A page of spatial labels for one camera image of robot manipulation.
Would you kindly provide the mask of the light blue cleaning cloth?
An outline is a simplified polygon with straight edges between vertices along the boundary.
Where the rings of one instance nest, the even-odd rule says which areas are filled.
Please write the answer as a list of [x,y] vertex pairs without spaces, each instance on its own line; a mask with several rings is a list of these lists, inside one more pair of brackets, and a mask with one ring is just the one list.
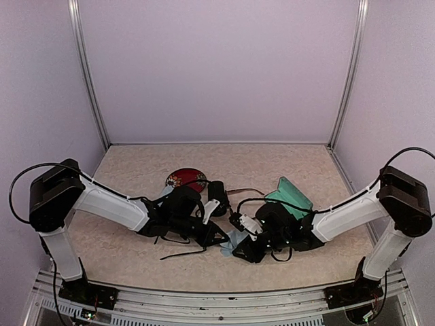
[[240,242],[248,235],[245,231],[232,230],[227,233],[229,240],[220,244],[220,252],[224,257],[230,257]]

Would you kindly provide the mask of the brown frame sunglasses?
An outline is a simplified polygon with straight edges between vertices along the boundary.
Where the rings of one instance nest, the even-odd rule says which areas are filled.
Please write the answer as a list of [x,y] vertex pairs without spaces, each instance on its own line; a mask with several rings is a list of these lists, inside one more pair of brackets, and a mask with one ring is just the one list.
[[264,192],[261,192],[260,190],[258,190],[258,189],[254,189],[254,188],[239,188],[239,189],[230,189],[230,190],[227,190],[227,191],[226,191],[226,193],[227,193],[228,195],[232,195],[232,194],[241,194],[241,193],[243,193],[243,192],[253,192],[253,193],[256,193],[256,194],[260,194],[261,196],[264,196],[264,195],[265,195]]

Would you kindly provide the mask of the grey green glasses case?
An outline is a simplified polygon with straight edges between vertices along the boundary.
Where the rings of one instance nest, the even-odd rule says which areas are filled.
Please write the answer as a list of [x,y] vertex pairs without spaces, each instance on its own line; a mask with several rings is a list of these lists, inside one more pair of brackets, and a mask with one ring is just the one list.
[[264,197],[268,208],[280,218],[303,219],[313,210],[313,203],[286,177],[280,177],[277,189]]

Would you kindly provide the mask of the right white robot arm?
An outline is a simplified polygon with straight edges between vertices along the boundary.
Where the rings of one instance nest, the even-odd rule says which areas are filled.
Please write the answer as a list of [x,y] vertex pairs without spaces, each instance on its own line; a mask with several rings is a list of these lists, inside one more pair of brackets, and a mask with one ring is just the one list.
[[373,292],[394,261],[414,238],[432,228],[428,189],[410,175],[386,166],[378,179],[354,197],[325,211],[303,209],[297,219],[288,211],[292,204],[265,198],[255,218],[235,211],[233,226],[248,233],[232,254],[251,263],[262,261],[266,252],[284,248],[291,252],[312,251],[337,236],[376,219],[388,218],[389,224],[371,254],[358,265],[355,281],[348,286],[348,296],[361,302]]

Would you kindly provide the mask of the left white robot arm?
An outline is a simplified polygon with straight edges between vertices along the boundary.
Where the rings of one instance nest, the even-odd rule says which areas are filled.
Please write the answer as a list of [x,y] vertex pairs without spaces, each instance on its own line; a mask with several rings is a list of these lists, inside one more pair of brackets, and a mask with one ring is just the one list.
[[65,225],[68,216],[84,211],[118,223],[150,238],[167,233],[194,240],[201,248],[227,242],[228,235],[211,216],[221,202],[203,203],[190,184],[167,186],[156,200],[130,197],[102,185],[83,173],[77,161],[49,164],[30,185],[29,222],[54,260],[67,288],[81,302],[90,301],[95,288],[71,244]]

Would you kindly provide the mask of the red floral round case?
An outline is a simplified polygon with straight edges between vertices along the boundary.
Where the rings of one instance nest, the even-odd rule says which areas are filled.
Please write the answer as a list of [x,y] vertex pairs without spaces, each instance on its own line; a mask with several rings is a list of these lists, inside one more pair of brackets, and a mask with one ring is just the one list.
[[207,186],[207,178],[203,172],[195,168],[180,168],[167,177],[165,185],[171,187],[187,185],[197,192],[202,192]]

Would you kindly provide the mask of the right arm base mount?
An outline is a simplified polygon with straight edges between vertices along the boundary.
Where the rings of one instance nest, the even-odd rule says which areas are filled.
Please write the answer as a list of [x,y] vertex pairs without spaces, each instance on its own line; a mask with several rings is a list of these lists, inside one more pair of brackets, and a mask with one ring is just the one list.
[[383,295],[380,280],[370,280],[363,276],[365,257],[359,262],[355,278],[352,282],[342,285],[326,287],[324,295],[329,309],[350,306]]

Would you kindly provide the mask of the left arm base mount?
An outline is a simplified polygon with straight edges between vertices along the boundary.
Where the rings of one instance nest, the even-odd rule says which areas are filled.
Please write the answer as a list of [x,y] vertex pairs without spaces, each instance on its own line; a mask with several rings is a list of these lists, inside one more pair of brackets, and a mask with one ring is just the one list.
[[113,310],[119,290],[107,285],[98,285],[88,280],[82,261],[79,259],[82,276],[77,280],[62,281],[59,296],[79,304]]

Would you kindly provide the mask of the front aluminium rail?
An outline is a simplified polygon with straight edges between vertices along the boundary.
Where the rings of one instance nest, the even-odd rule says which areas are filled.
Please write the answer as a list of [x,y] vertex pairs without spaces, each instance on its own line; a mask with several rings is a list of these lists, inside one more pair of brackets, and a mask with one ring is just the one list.
[[[37,325],[48,310],[54,312],[54,324],[58,323],[52,281],[53,273],[39,272],[19,325]],[[387,281],[387,301],[372,325],[422,325],[403,272],[389,272]],[[343,316],[347,323],[345,309],[368,304],[330,309],[324,289],[347,283],[350,280],[279,291],[195,293],[96,282],[119,289],[113,310],[97,308],[97,315],[86,320],[80,315],[92,307],[62,298],[58,306],[66,322],[76,316],[89,325],[325,325],[327,314]]]

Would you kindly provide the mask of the left aluminium frame post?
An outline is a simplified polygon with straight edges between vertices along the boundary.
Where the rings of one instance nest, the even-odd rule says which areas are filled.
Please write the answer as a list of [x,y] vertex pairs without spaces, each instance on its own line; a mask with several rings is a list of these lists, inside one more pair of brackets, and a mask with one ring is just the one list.
[[80,4],[78,0],[68,0],[67,3],[68,3],[71,26],[73,29],[75,46],[77,49],[77,54],[80,63],[80,70],[82,72],[84,86],[88,96],[88,101],[90,103],[91,114],[94,119],[95,126],[97,128],[97,133],[100,138],[103,149],[107,151],[111,147],[111,141],[109,139],[109,134],[105,122],[103,120],[103,115],[99,107],[94,82],[92,80],[92,73],[88,62],[84,30],[82,27],[82,21],[80,15]]

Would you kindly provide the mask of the aluminium frame post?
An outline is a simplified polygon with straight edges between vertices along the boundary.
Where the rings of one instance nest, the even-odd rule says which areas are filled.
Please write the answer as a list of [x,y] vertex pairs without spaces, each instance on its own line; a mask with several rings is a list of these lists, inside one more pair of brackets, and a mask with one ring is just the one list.
[[369,0],[358,1],[358,14],[355,24],[355,32],[353,35],[353,42],[351,47],[349,65],[347,68],[347,74],[345,78],[345,84],[343,93],[341,95],[340,103],[338,106],[338,113],[332,128],[332,133],[328,141],[328,148],[330,151],[334,151],[338,144],[338,139],[343,129],[345,116],[348,110],[351,93],[357,75],[358,62],[360,59],[360,51],[364,39],[364,30],[366,26],[366,20],[368,16]]
[[94,119],[95,126],[97,128],[97,133],[100,138],[103,149],[107,151],[111,147],[111,141],[109,139],[109,134],[105,122],[103,120],[103,115],[99,107],[94,82],[92,80],[92,73],[88,62],[84,30],[82,27],[82,21],[80,15],[80,4],[78,0],[68,0],[67,3],[68,3],[71,26],[73,29],[75,46],[77,49],[77,54],[80,63],[80,70],[82,72],[84,86],[88,96],[88,101],[90,103],[91,114]]

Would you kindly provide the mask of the right aluminium frame post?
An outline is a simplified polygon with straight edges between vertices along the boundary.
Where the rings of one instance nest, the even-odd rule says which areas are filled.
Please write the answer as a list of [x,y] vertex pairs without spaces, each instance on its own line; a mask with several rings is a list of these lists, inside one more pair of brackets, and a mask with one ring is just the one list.
[[340,103],[338,106],[338,113],[332,128],[332,133],[328,141],[328,148],[330,151],[334,151],[338,144],[338,139],[343,129],[345,116],[348,110],[351,93],[357,75],[358,62],[360,59],[360,51],[364,39],[364,30],[366,26],[366,20],[368,16],[369,0],[358,1],[358,14],[355,24],[355,32],[353,35],[353,42],[351,47],[349,65],[347,68],[347,74],[345,78],[345,84],[343,93],[341,95]]

